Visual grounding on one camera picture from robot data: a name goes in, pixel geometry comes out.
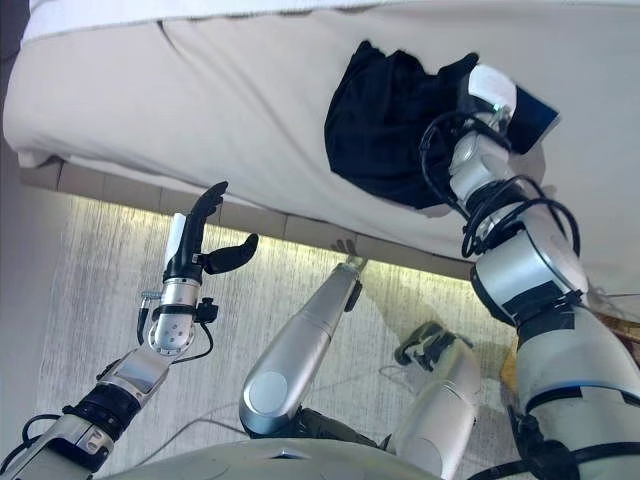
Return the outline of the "black and white left hand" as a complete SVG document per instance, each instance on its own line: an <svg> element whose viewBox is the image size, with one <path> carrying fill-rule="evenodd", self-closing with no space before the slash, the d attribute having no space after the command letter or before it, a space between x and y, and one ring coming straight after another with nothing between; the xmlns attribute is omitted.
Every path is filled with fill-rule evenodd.
<svg viewBox="0 0 640 480"><path fill-rule="evenodd" d="M228 182L217 183L206 190L186 215L177 250L169 256L163 272L163 281L185 278L202 282L202 273L216 275L236 270L254 256L259 236L250 234L240 245L225 247L210 253L201 251L204 227L209 216L223 203Z"/></svg>

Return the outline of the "black and white right hand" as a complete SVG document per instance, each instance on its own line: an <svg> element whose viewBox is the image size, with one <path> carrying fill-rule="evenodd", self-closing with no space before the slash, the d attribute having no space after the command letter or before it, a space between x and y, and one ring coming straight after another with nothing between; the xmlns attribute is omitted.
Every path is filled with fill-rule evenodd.
<svg viewBox="0 0 640 480"><path fill-rule="evenodd" d="M452 105L471 114L502 114L511 120L517 107L517 87L500 70L480 62L477 53L441 67L443 81Z"/></svg>

